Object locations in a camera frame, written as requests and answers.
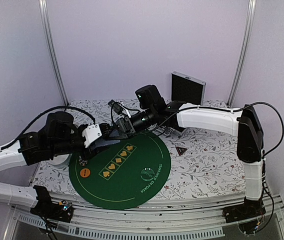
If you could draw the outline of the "orange big blind button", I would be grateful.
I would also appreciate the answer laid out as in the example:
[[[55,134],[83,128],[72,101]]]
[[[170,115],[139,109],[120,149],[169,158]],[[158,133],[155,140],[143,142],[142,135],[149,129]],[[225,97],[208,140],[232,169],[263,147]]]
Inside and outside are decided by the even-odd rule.
[[[82,178],[88,178],[90,175],[91,175],[91,171],[90,171],[90,169],[88,169],[88,168],[83,168],[83,169],[80,171],[80,176],[81,176]]]

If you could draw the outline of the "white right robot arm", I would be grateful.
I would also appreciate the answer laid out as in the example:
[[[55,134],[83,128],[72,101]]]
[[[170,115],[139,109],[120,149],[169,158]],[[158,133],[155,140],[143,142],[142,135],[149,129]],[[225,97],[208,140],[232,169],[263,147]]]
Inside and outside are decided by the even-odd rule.
[[[141,112],[127,115],[112,124],[121,134],[133,136],[157,125],[178,128],[200,128],[237,137],[237,157],[244,164],[245,200],[240,214],[251,218],[259,211],[262,198],[264,164],[264,132],[253,106],[214,108],[184,101],[165,103],[155,85],[146,85],[135,92]]]

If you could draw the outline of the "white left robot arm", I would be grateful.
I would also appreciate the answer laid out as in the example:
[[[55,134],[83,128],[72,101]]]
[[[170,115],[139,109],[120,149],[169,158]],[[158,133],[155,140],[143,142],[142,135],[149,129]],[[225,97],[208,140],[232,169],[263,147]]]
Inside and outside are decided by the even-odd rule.
[[[23,133],[16,140],[0,147],[0,171],[49,161],[56,156],[80,153],[88,158],[89,147],[102,137],[98,124],[76,126],[71,114],[50,113],[45,126],[38,132]],[[52,217],[56,206],[44,187],[21,187],[0,182],[0,202],[37,209]]]

